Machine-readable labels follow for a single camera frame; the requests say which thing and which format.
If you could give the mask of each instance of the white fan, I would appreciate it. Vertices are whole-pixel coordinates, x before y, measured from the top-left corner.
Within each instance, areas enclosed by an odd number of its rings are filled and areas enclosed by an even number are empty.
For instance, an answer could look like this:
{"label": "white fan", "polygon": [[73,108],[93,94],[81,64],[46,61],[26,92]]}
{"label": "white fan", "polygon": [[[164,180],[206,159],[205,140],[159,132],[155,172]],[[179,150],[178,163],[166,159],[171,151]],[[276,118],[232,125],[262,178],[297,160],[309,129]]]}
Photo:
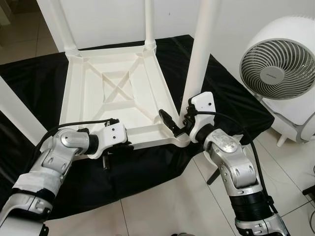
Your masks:
{"label": "white fan", "polygon": [[269,23],[241,63],[243,83],[273,114],[272,127],[299,143],[315,139],[315,21],[301,16]]}

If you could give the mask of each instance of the white floor tile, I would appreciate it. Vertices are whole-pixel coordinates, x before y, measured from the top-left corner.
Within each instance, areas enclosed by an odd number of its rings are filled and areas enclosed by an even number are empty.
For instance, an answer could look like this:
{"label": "white floor tile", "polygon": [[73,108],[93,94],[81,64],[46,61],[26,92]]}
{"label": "white floor tile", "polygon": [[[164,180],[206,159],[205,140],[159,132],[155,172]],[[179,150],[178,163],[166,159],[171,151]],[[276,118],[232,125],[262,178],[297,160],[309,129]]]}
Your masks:
{"label": "white floor tile", "polygon": [[0,64],[35,57],[36,40],[5,44],[0,49]]}
{"label": "white floor tile", "polygon": [[58,53],[53,38],[39,38],[37,43],[36,56],[43,56],[52,53]]}
{"label": "white floor tile", "polygon": [[51,33],[43,16],[40,16],[38,38],[51,38]]}
{"label": "white floor tile", "polygon": [[128,235],[120,201],[45,224],[49,227],[49,236]]}
{"label": "white floor tile", "polygon": [[[309,218],[314,210],[315,208],[308,203],[283,217],[283,221],[291,236],[314,235],[309,225]],[[312,225],[315,228],[315,217],[312,220]]]}
{"label": "white floor tile", "polygon": [[[280,168],[275,160],[266,152],[259,142],[255,142],[261,163],[265,184],[268,193],[275,201],[275,207],[280,215],[284,215],[295,208],[303,205],[308,200],[302,195],[301,191],[290,180],[286,173]],[[247,149],[248,157],[253,163],[253,154],[251,149]],[[208,160],[201,154],[194,157],[194,160],[202,172],[204,178],[207,180],[210,175],[216,170],[216,166],[208,162]],[[228,219],[235,233],[237,230],[234,226],[235,214],[231,207],[230,199],[226,194],[224,184],[221,177],[217,178],[211,185],[210,189],[218,201],[222,211]]]}
{"label": "white floor tile", "polygon": [[269,129],[261,133],[257,139],[301,191],[314,185],[315,142],[297,144],[287,140],[282,147],[277,147],[279,137],[280,134]]}
{"label": "white floor tile", "polygon": [[193,161],[180,177],[122,203],[130,236],[234,235]]}
{"label": "white floor tile", "polygon": [[0,44],[37,39],[39,12],[16,14],[11,24],[0,29]]}

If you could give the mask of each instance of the fan grille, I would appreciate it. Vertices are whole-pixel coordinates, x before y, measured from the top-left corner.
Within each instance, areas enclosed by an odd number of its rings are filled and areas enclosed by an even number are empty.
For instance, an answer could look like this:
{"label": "fan grille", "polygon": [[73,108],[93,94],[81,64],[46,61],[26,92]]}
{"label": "fan grille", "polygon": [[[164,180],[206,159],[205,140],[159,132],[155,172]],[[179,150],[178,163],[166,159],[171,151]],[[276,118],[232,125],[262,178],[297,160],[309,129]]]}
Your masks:
{"label": "fan grille", "polygon": [[[261,72],[277,67],[284,77],[276,84],[265,83]],[[315,61],[300,45],[286,40],[269,40],[249,49],[241,62],[241,76],[253,92],[271,99],[290,99],[307,92],[315,81]]]}

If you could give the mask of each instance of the black cloth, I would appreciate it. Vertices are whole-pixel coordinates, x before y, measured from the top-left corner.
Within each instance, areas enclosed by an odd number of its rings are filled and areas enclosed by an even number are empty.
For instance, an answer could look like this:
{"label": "black cloth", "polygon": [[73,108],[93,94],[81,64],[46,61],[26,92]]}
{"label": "black cloth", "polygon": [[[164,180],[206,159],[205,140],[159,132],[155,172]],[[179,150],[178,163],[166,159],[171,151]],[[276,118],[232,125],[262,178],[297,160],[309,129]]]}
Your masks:
{"label": "black cloth", "polygon": [[[133,42],[96,47],[114,48],[143,45]],[[180,110],[193,39],[188,35],[157,40],[157,59],[177,110]],[[64,53],[0,65],[0,75],[29,110],[50,129],[59,124],[68,60]],[[209,59],[202,91],[214,95],[217,112],[238,120],[255,138],[268,129],[274,118],[213,56]],[[215,118],[215,125],[230,135],[241,134],[235,124]],[[7,118],[0,114],[0,204],[25,171],[34,146]],[[242,144],[248,144],[244,137]],[[179,176],[201,151],[201,145],[174,145],[134,150],[112,155],[110,170],[101,159],[75,161],[54,202],[51,218],[94,209]]]}

